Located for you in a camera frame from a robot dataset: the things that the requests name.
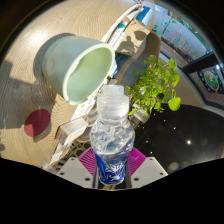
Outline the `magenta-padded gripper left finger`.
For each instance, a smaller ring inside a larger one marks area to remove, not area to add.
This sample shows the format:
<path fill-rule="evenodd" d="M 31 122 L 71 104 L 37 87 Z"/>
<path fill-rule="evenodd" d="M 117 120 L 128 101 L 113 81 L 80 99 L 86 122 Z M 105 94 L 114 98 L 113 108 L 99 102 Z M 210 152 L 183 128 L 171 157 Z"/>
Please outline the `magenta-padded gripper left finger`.
<path fill-rule="evenodd" d="M 69 158 L 57 176 L 84 188 L 96 188 L 98 171 L 93 150 L 89 148 L 79 157 Z"/>

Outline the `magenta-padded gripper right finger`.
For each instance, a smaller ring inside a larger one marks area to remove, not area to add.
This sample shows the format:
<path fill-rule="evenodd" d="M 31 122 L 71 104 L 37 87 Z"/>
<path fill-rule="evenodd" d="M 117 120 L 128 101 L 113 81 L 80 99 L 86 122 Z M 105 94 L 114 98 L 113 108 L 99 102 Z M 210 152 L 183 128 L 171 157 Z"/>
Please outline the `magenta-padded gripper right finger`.
<path fill-rule="evenodd" d="M 126 165 L 126 188 L 140 188 L 167 176 L 155 157 L 146 157 L 133 148 Z"/>

